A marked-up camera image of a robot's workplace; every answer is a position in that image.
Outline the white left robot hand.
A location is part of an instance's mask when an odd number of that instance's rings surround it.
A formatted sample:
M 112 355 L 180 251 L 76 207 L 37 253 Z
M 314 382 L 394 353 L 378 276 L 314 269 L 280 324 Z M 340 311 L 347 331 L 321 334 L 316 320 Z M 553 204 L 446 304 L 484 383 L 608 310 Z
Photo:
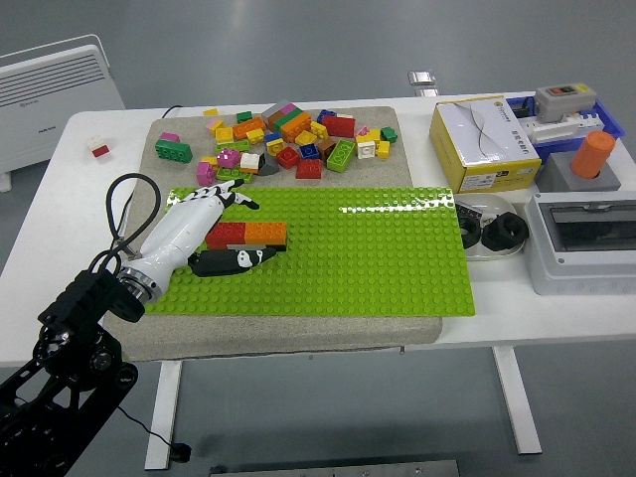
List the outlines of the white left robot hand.
M 140 257 L 124 263 L 119 279 L 141 302 L 156 302 L 168 290 L 174 270 L 189 266 L 199 277 L 244 273 L 274 257 L 272 247 L 199 252 L 206 235 L 233 204 L 257 210 L 251 198 L 236 192 L 242 179 L 203 187 L 170 208 L 142 244 Z

